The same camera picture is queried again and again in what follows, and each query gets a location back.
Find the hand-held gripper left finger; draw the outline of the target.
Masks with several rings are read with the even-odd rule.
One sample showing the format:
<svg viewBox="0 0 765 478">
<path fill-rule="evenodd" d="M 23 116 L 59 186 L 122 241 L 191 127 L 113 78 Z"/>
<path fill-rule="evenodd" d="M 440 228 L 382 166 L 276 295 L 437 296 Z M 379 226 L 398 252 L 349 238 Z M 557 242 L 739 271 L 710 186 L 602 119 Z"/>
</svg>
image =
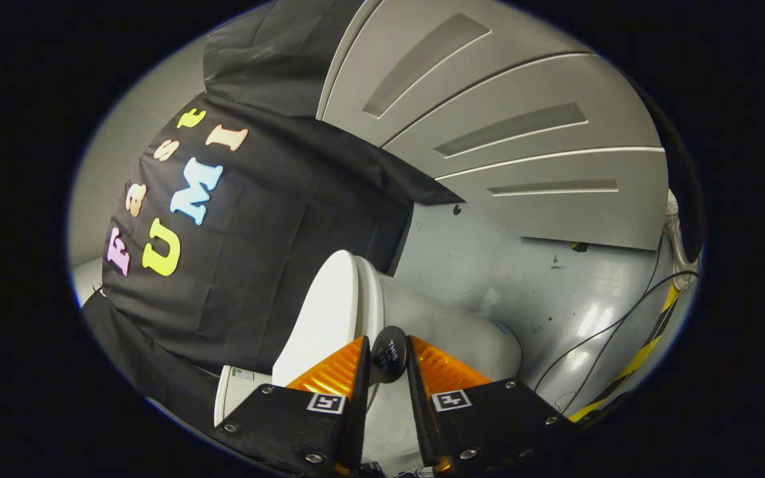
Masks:
<svg viewBox="0 0 765 478">
<path fill-rule="evenodd" d="M 286 386 L 262 384 L 213 439 L 280 477 L 353 477 L 363 454 L 371 348 L 361 337 Z"/>
</svg>

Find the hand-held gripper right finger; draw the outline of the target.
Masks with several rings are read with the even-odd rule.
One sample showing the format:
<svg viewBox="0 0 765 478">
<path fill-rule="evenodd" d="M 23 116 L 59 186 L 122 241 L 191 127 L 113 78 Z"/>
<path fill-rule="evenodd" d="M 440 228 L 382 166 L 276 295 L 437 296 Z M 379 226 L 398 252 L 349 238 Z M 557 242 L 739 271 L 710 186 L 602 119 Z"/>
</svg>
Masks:
<svg viewBox="0 0 765 478">
<path fill-rule="evenodd" d="M 519 379 L 488 379 L 413 335 L 406 348 L 419 450 L 434 475 L 506 475 L 576 433 Z"/>
</svg>

